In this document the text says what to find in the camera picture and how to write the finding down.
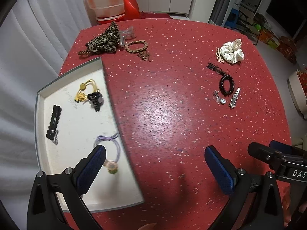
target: black hair tie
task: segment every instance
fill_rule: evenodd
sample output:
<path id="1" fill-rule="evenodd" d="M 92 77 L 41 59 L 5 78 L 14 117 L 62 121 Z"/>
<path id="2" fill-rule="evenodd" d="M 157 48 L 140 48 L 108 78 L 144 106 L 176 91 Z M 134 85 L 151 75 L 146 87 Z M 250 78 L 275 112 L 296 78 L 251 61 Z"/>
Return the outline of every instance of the black hair tie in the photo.
<path id="1" fill-rule="evenodd" d="M 220 88 L 221 93 L 224 96 L 228 96 L 228 95 L 232 94 L 233 91 L 234 91 L 234 80 L 233 80 L 233 78 L 229 74 L 225 73 L 221 68 L 213 65 L 212 63 L 208 63 L 207 67 L 210 70 L 215 71 L 217 74 L 222 75 L 222 78 L 221 78 L 220 83 L 219 83 L 219 88 Z M 228 80 L 229 83 L 230 83 L 229 91 L 226 91 L 226 89 L 224 87 L 225 80 Z"/>

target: white curtain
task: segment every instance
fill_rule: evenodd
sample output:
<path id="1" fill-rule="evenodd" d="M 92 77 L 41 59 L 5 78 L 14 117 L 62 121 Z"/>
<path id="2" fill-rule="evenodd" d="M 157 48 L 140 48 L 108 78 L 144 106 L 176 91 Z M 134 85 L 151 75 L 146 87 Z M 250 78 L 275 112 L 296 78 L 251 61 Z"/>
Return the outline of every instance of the white curtain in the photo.
<path id="1" fill-rule="evenodd" d="M 18 0 L 0 27 L 0 199 L 20 229 L 38 171 L 36 93 L 90 26 L 83 0 Z"/>

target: transparent plastic object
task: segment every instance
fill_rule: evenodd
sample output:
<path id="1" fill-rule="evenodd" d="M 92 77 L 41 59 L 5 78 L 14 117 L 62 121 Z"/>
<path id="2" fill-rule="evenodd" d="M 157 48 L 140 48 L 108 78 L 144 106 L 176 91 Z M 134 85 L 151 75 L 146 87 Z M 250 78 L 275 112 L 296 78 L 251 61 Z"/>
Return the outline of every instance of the transparent plastic object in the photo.
<path id="1" fill-rule="evenodd" d="M 130 28 L 125 29 L 125 30 L 120 30 L 119 31 L 119 38 L 120 38 L 119 44 L 120 44 L 121 47 L 125 46 L 126 40 L 135 38 L 133 26 L 131 26 Z"/>

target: red table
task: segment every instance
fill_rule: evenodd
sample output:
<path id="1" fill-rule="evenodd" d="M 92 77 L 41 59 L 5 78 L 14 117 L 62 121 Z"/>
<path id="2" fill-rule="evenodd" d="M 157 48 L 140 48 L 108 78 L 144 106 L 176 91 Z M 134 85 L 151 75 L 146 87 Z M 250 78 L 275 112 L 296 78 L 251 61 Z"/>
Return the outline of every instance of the red table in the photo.
<path id="1" fill-rule="evenodd" d="M 206 229 L 228 197 L 205 163 L 204 148 L 214 145 L 236 167 L 264 174 L 268 165 L 248 155 L 248 144 L 291 143 L 276 85 L 255 46 L 232 30 L 173 19 L 118 25 L 133 26 L 136 40 L 149 43 L 151 62 L 125 50 L 101 55 L 118 127 L 145 203 L 94 216 L 105 230 L 137 230 L 155 222 L 156 229 Z M 96 58 L 81 58 L 77 51 L 106 28 L 82 30 L 60 74 Z M 236 38 L 242 39 L 244 61 L 218 63 L 216 48 Z M 241 88 L 235 109 L 228 107 L 229 98 L 226 105 L 213 99 L 221 76 L 206 68 L 208 62 L 219 65 Z M 283 194 L 286 184 L 279 185 Z M 67 218 L 74 224 L 70 215 Z"/>

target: round silver charm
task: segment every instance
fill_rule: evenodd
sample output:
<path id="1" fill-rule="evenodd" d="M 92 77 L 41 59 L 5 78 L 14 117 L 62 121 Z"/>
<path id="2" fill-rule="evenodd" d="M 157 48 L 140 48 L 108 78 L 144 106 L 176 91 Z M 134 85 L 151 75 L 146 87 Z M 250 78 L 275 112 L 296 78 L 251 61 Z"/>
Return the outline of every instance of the round silver charm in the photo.
<path id="1" fill-rule="evenodd" d="M 226 99 L 221 98 L 221 99 L 220 99 L 220 103 L 221 103 L 221 104 L 226 104 Z"/>
<path id="2" fill-rule="evenodd" d="M 99 102 L 99 103 L 102 103 L 102 102 L 103 102 L 103 98 L 102 98 L 102 97 L 99 97 L 99 98 L 98 98 L 98 102 Z"/>

